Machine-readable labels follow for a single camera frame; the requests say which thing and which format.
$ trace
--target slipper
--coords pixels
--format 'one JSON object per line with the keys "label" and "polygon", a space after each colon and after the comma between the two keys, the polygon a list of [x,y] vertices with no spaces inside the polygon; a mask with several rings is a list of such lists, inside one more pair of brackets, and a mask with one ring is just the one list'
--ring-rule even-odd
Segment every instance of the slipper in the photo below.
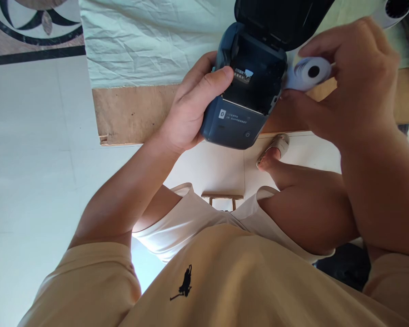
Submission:
{"label": "slipper", "polygon": [[285,153],[288,151],[288,148],[289,148],[288,134],[282,133],[282,134],[277,134],[276,136],[274,136],[269,146],[265,149],[264,152],[262,152],[262,154],[256,161],[256,167],[259,166],[260,161],[262,160],[262,158],[265,156],[265,154],[270,148],[278,148],[280,151],[280,158],[282,158],[285,155]]}

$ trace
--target left hand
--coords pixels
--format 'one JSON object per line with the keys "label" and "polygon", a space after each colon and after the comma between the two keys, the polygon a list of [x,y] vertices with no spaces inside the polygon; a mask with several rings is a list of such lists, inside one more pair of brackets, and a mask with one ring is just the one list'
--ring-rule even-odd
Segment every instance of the left hand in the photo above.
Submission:
{"label": "left hand", "polygon": [[206,107],[232,83],[233,69],[229,66],[211,73],[216,56],[216,51],[206,53],[186,74],[159,130],[161,139],[179,154],[203,140],[199,130]]}

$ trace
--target open printer lid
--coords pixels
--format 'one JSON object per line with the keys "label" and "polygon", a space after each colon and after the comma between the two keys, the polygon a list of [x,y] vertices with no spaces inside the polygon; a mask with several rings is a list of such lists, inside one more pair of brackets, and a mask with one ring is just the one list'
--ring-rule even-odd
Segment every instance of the open printer lid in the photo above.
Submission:
{"label": "open printer lid", "polygon": [[235,18],[258,39],[293,50],[314,35],[334,0],[236,0]]}

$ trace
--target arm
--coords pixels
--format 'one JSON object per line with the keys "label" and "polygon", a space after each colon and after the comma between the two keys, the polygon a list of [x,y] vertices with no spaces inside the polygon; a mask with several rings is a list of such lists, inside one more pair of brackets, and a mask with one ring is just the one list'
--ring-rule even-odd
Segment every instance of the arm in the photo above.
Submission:
{"label": "arm", "polygon": [[69,248],[94,242],[130,247],[132,228],[167,178],[179,156],[202,140],[206,106],[224,92],[233,70],[209,73],[216,52],[205,54],[185,76],[160,130],[92,197]]}
{"label": "arm", "polygon": [[395,125],[399,56],[370,18],[313,38],[301,56],[335,62],[338,87],[321,102],[287,97],[318,136],[341,151],[344,183],[372,258],[409,255],[409,143]]}

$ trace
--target white shorts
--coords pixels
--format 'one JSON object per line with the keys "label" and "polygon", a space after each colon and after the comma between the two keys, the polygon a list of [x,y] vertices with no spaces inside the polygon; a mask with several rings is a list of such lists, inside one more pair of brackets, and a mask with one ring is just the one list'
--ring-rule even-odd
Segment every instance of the white shorts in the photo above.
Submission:
{"label": "white shorts", "polygon": [[262,210],[258,200],[270,198],[278,193],[274,188],[261,187],[256,195],[247,199],[231,213],[213,208],[194,193],[191,183],[179,185],[171,191],[183,197],[179,203],[154,225],[132,233],[134,238],[165,263],[170,261],[200,231],[206,227],[224,223],[275,241],[310,263],[334,254],[334,251],[331,251],[329,255],[318,256],[305,251]]}

